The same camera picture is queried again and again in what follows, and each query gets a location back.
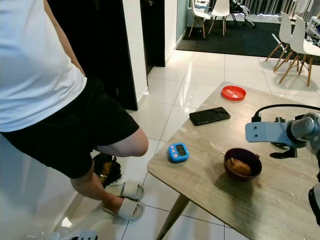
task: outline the white chair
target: white chair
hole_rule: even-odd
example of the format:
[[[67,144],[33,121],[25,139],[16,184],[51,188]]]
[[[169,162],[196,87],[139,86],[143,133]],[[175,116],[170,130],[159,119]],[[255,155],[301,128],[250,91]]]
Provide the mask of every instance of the white chair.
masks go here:
[[[193,20],[193,24],[191,26],[190,32],[189,32],[189,36],[188,38],[190,38],[190,34],[192,32],[192,29],[195,26],[195,23],[198,23],[202,26],[202,31],[203,31],[203,38],[206,38],[206,32],[205,32],[205,21],[206,20],[210,20],[211,17],[209,14],[198,11],[195,7],[195,0],[191,0],[191,5],[192,5],[192,13],[194,15],[194,20]]]
[[[287,48],[289,47],[290,40],[291,40],[291,22],[290,17],[288,14],[285,14],[284,12],[281,12],[281,25],[279,30],[279,38],[280,43],[278,46],[276,46],[273,51],[270,53],[270,55],[266,58],[265,61],[267,61],[282,44],[286,44],[284,50],[282,51],[276,65],[274,66],[273,70],[275,71],[277,69],[277,65],[279,64],[280,60],[283,58]]]
[[[305,22],[304,20],[297,16],[296,17],[296,22],[295,22],[295,27],[293,30],[291,42],[290,42],[290,47],[293,51],[296,52],[296,57],[294,60],[291,62],[289,68],[281,78],[280,82],[281,83],[286,75],[288,74],[289,70],[294,66],[295,62],[299,62],[299,55],[304,54],[303,60],[301,62],[301,67],[299,71],[299,75],[301,74],[302,68],[305,66],[308,69],[308,82],[307,86],[309,87],[310,85],[310,77],[311,77],[311,69],[312,69],[312,61],[313,61],[313,56],[319,56],[320,57],[320,47],[313,45],[311,42],[308,42],[305,40],[305,33],[306,33],[306,28],[305,28]],[[309,64],[306,66],[305,62],[307,61],[307,58],[309,58]]]
[[[227,31],[227,25],[226,25],[226,17],[230,14],[230,3],[229,0],[216,0],[214,8],[211,12],[212,17],[214,17],[214,20],[211,24],[211,27],[209,29],[209,34],[211,32],[212,27],[215,24],[217,17],[222,17],[222,32],[223,36],[225,35],[225,32]]]

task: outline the white t-shirt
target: white t-shirt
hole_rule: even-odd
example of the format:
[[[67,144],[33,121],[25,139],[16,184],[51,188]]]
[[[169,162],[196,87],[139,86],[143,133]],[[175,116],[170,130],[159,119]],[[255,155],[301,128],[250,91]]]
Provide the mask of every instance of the white t-shirt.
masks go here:
[[[0,0],[0,132],[49,117],[86,82],[65,53],[43,0]]]

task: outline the red plate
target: red plate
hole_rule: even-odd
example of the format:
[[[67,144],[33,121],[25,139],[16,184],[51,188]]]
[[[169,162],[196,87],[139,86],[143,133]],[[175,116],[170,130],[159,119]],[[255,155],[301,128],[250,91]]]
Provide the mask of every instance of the red plate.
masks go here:
[[[221,92],[222,96],[231,101],[241,101],[246,96],[246,91],[239,86],[225,86]]]

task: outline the slipper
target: slipper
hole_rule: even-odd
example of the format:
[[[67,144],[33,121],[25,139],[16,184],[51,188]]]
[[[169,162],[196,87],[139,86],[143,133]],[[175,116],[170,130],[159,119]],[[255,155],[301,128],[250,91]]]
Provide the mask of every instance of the slipper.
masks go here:
[[[121,184],[111,185],[105,189],[108,193],[131,200],[140,200],[144,196],[144,187],[136,181],[126,181]]]
[[[124,220],[137,220],[144,213],[145,205],[140,201],[136,202],[136,201],[132,201],[128,198],[124,198],[122,205],[121,205],[117,214],[115,214],[113,211],[107,209],[105,206],[102,207],[102,210],[110,215],[122,218]]]

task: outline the smartphone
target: smartphone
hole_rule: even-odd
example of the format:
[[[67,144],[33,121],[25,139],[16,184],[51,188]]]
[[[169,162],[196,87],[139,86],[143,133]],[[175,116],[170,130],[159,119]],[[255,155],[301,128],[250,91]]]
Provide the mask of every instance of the smartphone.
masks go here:
[[[230,114],[223,108],[217,107],[189,114],[190,120],[195,126],[209,124],[231,118]]]

